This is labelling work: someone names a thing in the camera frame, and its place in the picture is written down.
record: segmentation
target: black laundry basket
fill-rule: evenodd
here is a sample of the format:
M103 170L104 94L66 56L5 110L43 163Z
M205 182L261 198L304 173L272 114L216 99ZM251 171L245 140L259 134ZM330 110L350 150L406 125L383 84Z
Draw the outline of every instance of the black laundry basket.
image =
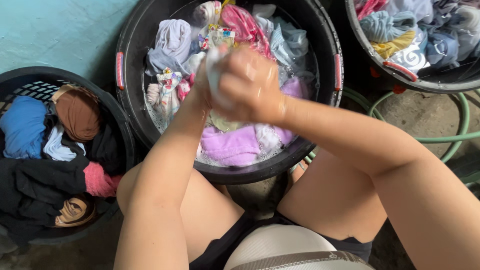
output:
M138 138L148 147L160 137L144 101L144 92L151 77L145 75L145 56L153 46L158 24L166 19L185 19L204 1L199 0L141 0L128 18L117 45L118 100L131 119ZM244 0L237 0L242 6ZM249 5L275 4L282 13L290 15L290 21L307 31L313 51L311 60L318 65L317 79L320 86L313 100L338 107L343 84L343 67L340 45L330 19L317 0L249 1ZM216 167L195 162L194 168L210 182L217 184L247 184L285 172L299 162L315 145L297 138L283 152L263 162L245 167Z
M10 108L16 96L29 96L47 104L53 93L63 84L83 86L98 96L120 128L125 143L126 170L136 165L135 142L123 110L111 94L77 74L52 67L26 67L0 74L0 114L3 115ZM70 228L45 228L30 243L59 244L82 238L110 220L119 206L115 198L96 198L96 209L97 215L86 224ZM2 226L0 234L7 235L7 230Z
M466 59L460 67L453 69L421 69L417 81L412 82L399 71L384 66L385 60L373 49L360 28L353 0L332 1L328 14L338 31L345 59L345 80L351 87L366 91L392 90L394 85L399 85L430 93L457 93L480 88L478 59ZM380 77L372 77L370 67Z

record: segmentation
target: concrete floor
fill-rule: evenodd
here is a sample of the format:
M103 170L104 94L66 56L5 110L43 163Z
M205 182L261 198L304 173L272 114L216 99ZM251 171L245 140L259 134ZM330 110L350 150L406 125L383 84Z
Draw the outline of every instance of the concrete floor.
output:
M381 93L370 94L375 100ZM473 92L466 93L470 103L469 131L480 129L480 98ZM395 95L379 106L385 119L413 136L437 137L455 135L459 125L458 101L455 96L422 94L407 91ZM342 107L355 111L361 108L343 98ZM449 144L426 145L438 157ZM480 139L464 142L454 159L479 152ZM286 186L286 177L271 178L262 182L229 187L229 191L241 206L258 218L272 215ZM115 250L120 233L122 215L118 212L102 228L87 237L61 245L30 245L28 248L6 254L0 259L0 270L109 270L113 267ZM414 269L393 227L387 221L373 242L370 263L376 269Z

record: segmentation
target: garden hose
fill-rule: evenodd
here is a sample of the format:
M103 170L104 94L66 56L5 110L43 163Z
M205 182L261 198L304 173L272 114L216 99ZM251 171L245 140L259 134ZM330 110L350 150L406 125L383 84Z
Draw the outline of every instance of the garden hose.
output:
M480 96L480 89L475 90L475 92ZM385 122L385 119L380 114L380 112L376 109L376 107L378 106L378 104L380 104L380 102L382 102L387 97L393 94L394 94L393 92L388 92L387 94L383 95L381 98L379 98L376 102L372 104L357 91L352 90L348 87L343 88L343 95L345 97L352 99L354 102L362 106L367 111L368 116L374 117L384 122ZM470 123L470 109L468 107L468 102L463 93L456 93L456 95L460 100L462 116L463 116L462 122L460 123L460 132L458 132L458 135L449 136L449 137L437 137L437 138L415 138L417 141L423 144L453 143L452 146L449 148L449 150L441 158L443 162L447 162L455 154L455 152L458 150L458 148L462 144L462 141L480 137L480 131L467 133L468 125Z

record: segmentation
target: blue wall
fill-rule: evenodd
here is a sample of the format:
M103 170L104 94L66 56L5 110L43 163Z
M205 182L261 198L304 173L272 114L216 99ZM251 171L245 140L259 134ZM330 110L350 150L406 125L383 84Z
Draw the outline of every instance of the blue wall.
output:
M0 73L62 68L99 86L114 80L115 48L138 0L0 0Z

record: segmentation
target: leg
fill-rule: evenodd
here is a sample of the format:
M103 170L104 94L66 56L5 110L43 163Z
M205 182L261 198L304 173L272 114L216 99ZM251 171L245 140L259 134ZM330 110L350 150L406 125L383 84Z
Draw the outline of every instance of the leg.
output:
M138 164L132 168L120 181L117 200L124 215L128 215L125 211L140 167L141 164ZM197 170L192 169L180 213L187 240L188 259L192 262L212 240L222 237L244 210L216 190Z
M324 150L277 210L317 233L337 240L355 237L362 243L373 240L387 217L369 176Z

